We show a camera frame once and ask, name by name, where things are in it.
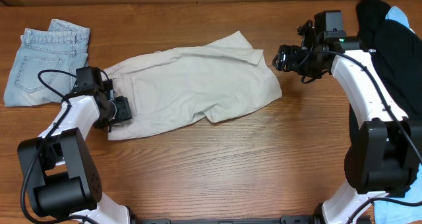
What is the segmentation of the beige cotton shorts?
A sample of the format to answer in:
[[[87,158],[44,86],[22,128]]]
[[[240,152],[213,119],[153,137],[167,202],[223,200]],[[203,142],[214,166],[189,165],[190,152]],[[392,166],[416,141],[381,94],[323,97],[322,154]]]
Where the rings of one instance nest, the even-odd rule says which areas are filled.
[[[204,46],[131,57],[105,71],[133,115],[112,128],[109,140],[154,136],[203,118],[242,117],[282,96],[263,50],[240,31]]]

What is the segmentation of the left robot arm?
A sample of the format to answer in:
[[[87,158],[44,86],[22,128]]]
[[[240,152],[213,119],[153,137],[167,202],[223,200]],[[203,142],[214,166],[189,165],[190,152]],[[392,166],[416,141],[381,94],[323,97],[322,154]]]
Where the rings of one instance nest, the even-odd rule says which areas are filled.
[[[132,119],[128,99],[115,96],[112,80],[99,68],[80,68],[73,76],[76,84],[61,96],[55,120],[18,145],[22,212],[32,223],[138,223],[128,207],[103,193],[85,143],[92,127],[111,129]]]

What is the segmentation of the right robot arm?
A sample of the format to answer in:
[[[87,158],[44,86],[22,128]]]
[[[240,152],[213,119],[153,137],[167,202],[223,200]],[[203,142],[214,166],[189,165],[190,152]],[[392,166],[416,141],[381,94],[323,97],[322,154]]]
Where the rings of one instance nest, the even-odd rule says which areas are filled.
[[[287,215],[282,223],[369,223],[375,202],[402,204],[421,164],[421,123],[392,99],[373,66],[370,51],[348,36],[339,10],[323,11],[298,27],[301,45],[281,45],[273,66],[296,72],[304,84],[325,74],[341,85],[357,127],[344,159],[346,179],[312,215]]]

